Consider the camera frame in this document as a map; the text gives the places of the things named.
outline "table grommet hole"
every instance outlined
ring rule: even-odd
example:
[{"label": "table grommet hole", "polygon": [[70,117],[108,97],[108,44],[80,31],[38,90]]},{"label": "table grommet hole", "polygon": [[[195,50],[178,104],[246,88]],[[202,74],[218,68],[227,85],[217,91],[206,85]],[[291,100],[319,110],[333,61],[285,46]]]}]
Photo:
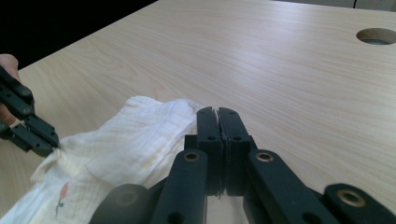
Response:
[{"label": "table grommet hole", "polygon": [[356,37],[371,45],[391,45],[396,43],[396,32],[383,28],[369,28],[359,31]]}]

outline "light wood tabletop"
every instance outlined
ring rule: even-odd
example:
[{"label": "light wood tabletop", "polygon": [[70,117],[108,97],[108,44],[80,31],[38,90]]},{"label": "light wood tabletop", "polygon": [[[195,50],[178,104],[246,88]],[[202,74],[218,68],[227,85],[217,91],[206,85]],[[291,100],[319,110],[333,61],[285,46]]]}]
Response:
[{"label": "light wood tabletop", "polygon": [[[396,13],[277,1],[160,0],[20,71],[60,138],[93,131],[125,101],[188,98],[239,113],[311,189],[365,190],[396,213]],[[42,161],[0,145],[0,215]]]}]

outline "white cloth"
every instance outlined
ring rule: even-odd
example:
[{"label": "white cloth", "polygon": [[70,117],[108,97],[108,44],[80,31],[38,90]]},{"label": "white cloth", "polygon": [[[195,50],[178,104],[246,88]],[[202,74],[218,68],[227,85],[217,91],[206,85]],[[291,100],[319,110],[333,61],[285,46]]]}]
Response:
[{"label": "white cloth", "polygon": [[62,149],[37,167],[35,184],[0,223],[89,223],[116,186],[149,188],[168,175],[200,108],[187,99],[132,97],[100,129],[62,139]]}]

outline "wood grain surface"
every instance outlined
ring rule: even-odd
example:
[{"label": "wood grain surface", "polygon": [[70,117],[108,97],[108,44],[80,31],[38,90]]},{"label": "wood grain surface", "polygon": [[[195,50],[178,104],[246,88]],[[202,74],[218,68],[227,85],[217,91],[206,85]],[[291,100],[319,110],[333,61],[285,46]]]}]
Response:
[{"label": "wood grain surface", "polygon": [[[21,80],[61,138],[99,128],[134,95],[231,108],[308,187],[351,184],[396,213],[396,45],[359,41],[366,28],[396,31],[396,14],[161,0],[23,68]],[[0,215],[40,162],[1,143]]]}]

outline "black tongs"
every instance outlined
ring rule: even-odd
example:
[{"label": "black tongs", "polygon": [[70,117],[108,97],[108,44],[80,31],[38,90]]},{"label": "black tongs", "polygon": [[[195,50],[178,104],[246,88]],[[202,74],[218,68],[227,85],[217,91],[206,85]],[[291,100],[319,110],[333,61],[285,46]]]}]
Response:
[{"label": "black tongs", "polygon": [[24,151],[47,157],[59,146],[55,129],[35,114],[32,92],[0,66],[0,103],[21,122],[14,127],[0,120],[0,137],[10,140]]}]

